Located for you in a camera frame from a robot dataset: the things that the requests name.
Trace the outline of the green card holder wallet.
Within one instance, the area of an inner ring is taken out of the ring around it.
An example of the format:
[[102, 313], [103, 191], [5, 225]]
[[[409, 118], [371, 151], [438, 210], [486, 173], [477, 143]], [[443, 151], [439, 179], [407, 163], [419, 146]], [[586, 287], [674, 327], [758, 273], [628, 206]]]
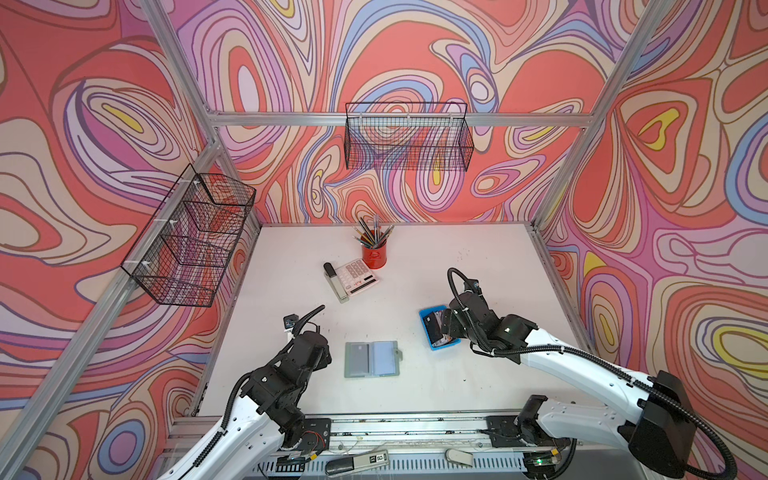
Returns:
[[369, 345], [370, 369], [365, 377], [358, 378], [380, 378], [395, 377], [400, 374], [400, 362], [403, 358], [402, 352], [398, 348], [396, 341], [376, 341], [376, 342], [352, 342], [367, 343]]

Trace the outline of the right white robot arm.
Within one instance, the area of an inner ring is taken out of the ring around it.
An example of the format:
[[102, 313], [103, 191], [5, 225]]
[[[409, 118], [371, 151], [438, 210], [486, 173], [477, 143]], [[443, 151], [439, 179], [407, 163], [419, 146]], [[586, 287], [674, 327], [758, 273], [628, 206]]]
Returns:
[[624, 450], [647, 469], [671, 479], [733, 479], [734, 455], [694, 411], [680, 379], [620, 367], [553, 336], [516, 314], [499, 317], [478, 280], [456, 268], [447, 272], [453, 299], [443, 331], [466, 338], [471, 351], [540, 370], [600, 401], [600, 406], [532, 395], [510, 426], [492, 429], [505, 442], [542, 446], [567, 439]]

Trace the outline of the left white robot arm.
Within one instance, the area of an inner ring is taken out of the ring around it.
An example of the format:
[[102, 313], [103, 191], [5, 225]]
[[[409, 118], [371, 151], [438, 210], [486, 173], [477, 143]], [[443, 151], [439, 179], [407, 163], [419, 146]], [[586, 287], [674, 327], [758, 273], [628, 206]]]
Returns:
[[267, 364], [243, 374], [224, 413], [163, 479], [242, 479], [278, 450], [295, 447], [305, 434], [298, 407], [312, 374], [331, 363], [327, 339], [305, 331]]

